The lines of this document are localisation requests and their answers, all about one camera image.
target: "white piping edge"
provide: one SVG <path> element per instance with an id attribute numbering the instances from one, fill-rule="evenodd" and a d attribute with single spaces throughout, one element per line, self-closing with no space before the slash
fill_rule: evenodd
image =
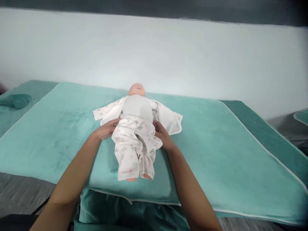
<path id="1" fill-rule="evenodd" d="M 31 107 L 16 123 L 13 124 L 13 126 L 11 126 L 9 128 L 9 130 L 6 131 L 6 133 L 4 133 L 4 135 L 0 138 L 0 140 L 25 116 L 29 113 L 29 111 L 31 111 L 39 102 L 41 102 L 47 95 L 49 95 L 49 93 L 51 93 L 59 84 L 57 84 L 50 92 L 48 92 L 43 98 L 41 98 L 38 102 L 36 102 L 36 104 L 33 105 L 33 107 Z"/>
<path id="2" fill-rule="evenodd" d="M 265 216 L 248 215 L 246 213 L 235 212 L 235 211 L 230 211 L 230 210 L 214 209 L 214 211 L 216 211 L 216 212 L 224 212 L 224 213 L 234 213 L 234 214 L 238 214 L 238 215 L 245 216 L 245 217 L 264 218 L 266 220 L 271 219 L 272 221 L 282 221 L 282 222 L 288 223 L 288 224 L 296 224 L 296 225 L 301 225 L 302 224 L 302 223 L 290 222 L 290 221 L 286 221 L 286 220 L 282 220 L 282 219 L 269 218 L 269 217 L 265 217 Z"/>
<path id="3" fill-rule="evenodd" d="M 304 125 L 308 126 L 308 124 L 307 124 L 307 123 L 305 123 L 304 121 L 301 121 L 301 120 L 299 120 L 299 119 L 297 119 L 297 118 L 295 117 L 295 115 L 296 115 L 297 113 L 299 113 L 299 112 L 301 112 L 301 111 L 298 111 L 298 112 L 294 113 L 294 114 L 293 114 L 293 118 L 294 118 L 294 119 L 296 119 L 298 122 L 301 122 L 302 124 L 304 124 Z"/>
<path id="4" fill-rule="evenodd" d="M 132 205 L 134 201 L 139 201 L 139 202 L 148 202 L 148 203 L 161 204 L 161 205 L 176 205 L 176 206 L 180 206 L 180 207 L 182 206 L 180 203 L 156 202 L 156 201 L 148 201 L 148 200 L 142 200 L 142 199 L 132 199 L 132 200 L 130 200 L 127 197 L 124 197 L 124 196 L 119 195 L 119 194 L 104 192 L 104 191 L 98 190 L 98 189 L 92 189 L 92 188 L 90 188 L 90 189 L 97 191 L 99 193 L 104 193 L 104 194 L 108 194 L 108 195 L 112 195 L 112 196 L 122 197 L 122 198 L 126 199 L 129 202 L 130 205 Z M 269 217 L 265 217 L 265 216 L 250 215 L 250 214 L 236 212 L 236 211 L 232 211 L 232 210 L 221 210 L 221 209 L 214 209 L 214 208 L 213 208 L 213 210 L 216 211 L 216 212 L 238 214 L 238 215 L 241 215 L 243 217 L 263 218 L 263 219 L 266 219 L 266 220 L 270 219 L 272 221 L 281 221 L 281 222 L 288 223 L 288 224 L 301 225 L 301 223 L 290 222 L 290 221 L 286 221 L 286 220 L 282 220 L 282 219 L 276 219 L 276 218 L 269 218 Z"/>
<path id="5" fill-rule="evenodd" d="M 98 189 L 92 189 L 92 190 L 97 191 L 99 193 L 104 193 L 104 194 L 107 194 L 107 195 L 111 195 L 111 196 L 122 197 L 122 198 L 126 199 L 130 203 L 130 205 L 133 204 L 133 201 L 131 201 L 130 199 L 128 199 L 125 196 L 122 196 L 122 195 L 119 195 L 119 194 L 115 194 L 115 193 L 110 193 L 110 192 L 104 192 L 104 191 L 101 191 L 101 190 L 98 190 Z"/>
<path id="6" fill-rule="evenodd" d="M 264 120 L 258 113 L 256 113 L 254 111 L 255 114 L 257 114 L 257 116 L 259 116 L 268 126 L 271 127 L 272 130 L 274 130 L 281 138 L 283 138 L 286 142 L 288 142 L 293 148 L 295 148 L 295 150 L 300 153 L 303 157 L 305 157 L 306 159 L 308 159 L 308 157 L 301 151 L 299 150 L 294 144 L 292 144 L 286 137 L 284 137 L 282 134 L 280 134 L 280 132 L 278 132 L 274 127 L 272 127 L 266 120 Z"/>
<path id="7" fill-rule="evenodd" d="M 239 120 L 239 118 L 225 105 L 223 102 L 221 102 L 233 115 L 234 117 L 241 123 L 241 125 L 250 133 L 250 135 L 260 144 L 261 147 L 264 148 L 264 150 L 267 151 L 278 163 L 280 163 L 295 179 L 299 181 L 299 183 L 303 186 L 306 193 L 308 194 L 308 189 L 306 185 L 296 176 L 290 169 L 288 169 L 277 157 L 275 157 L 273 154 L 271 154 L 261 143 L 257 140 L 257 138 L 245 127 L 245 125 Z"/>

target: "human hand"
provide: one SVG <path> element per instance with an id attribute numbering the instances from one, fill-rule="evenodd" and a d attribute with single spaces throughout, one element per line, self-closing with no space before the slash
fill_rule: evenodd
<path id="1" fill-rule="evenodd" d="M 121 118 L 110 120 L 96 129 L 93 133 L 102 141 L 112 135 L 120 120 Z"/>
<path id="2" fill-rule="evenodd" d="M 153 125 L 155 127 L 155 136 L 160 138 L 163 142 L 163 149 L 169 151 L 173 148 L 176 148 L 176 144 L 173 142 L 164 126 L 156 120 L 153 121 Z"/>

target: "baby doll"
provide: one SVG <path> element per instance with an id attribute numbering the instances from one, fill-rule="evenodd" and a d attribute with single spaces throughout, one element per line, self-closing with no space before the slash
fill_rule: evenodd
<path id="1" fill-rule="evenodd" d="M 112 140 L 119 163 L 118 180 L 136 181 L 140 176 L 153 180 L 156 150 L 162 142 L 155 135 L 153 119 L 162 123 L 169 134 L 182 130 L 182 116 L 163 104 L 145 97 L 145 90 L 135 83 L 128 96 L 93 111 L 95 120 L 109 121 L 121 117 Z"/>

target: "doll head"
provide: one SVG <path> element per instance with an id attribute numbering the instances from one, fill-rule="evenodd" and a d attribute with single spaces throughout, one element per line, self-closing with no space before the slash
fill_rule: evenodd
<path id="1" fill-rule="evenodd" d="M 140 83 L 134 83 L 128 91 L 129 96 L 135 95 L 135 94 L 138 94 L 141 96 L 145 95 L 145 90 Z"/>

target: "teal blanket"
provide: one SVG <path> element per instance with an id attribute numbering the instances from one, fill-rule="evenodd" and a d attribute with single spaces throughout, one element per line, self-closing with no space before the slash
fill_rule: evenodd
<path id="1" fill-rule="evenodd" d="M 293 117 L 304 125 L 308 126 L 308 109 L 296 112 Z"/>
<path id="2" fill-rule="evenodd" d="M 99 126 L 92 111 L 127 91 L 60 83 L 0 139 L 0 171 L 57 183 L 89 134 Z M 302 224 L 306 168 L 294 174 L 217 100 L 147 94 L 183 115 L 173 139 L 217 213 Z M 294 151 L 302 166 L 308 159 Z M 179 204 L 165 152 L 157 151 L 153 181 L 117 181 L 114 142 L 101 143 L 88 187 L 129 201 Z"/>

